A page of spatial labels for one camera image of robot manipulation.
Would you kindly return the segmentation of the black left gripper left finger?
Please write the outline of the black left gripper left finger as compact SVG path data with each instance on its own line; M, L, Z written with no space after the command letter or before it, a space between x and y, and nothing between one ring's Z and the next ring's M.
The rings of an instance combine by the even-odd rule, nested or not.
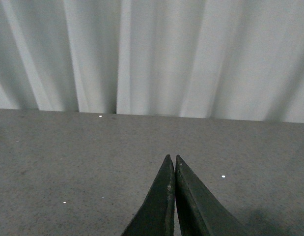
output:
M172 236L174 233L175 170L167 155L123 236Z

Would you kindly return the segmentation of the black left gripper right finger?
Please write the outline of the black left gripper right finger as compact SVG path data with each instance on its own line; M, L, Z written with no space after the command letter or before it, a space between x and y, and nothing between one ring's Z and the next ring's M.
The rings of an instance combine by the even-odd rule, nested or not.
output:
M179 155L176 156L175 177L175 198L181 235L250 235Z

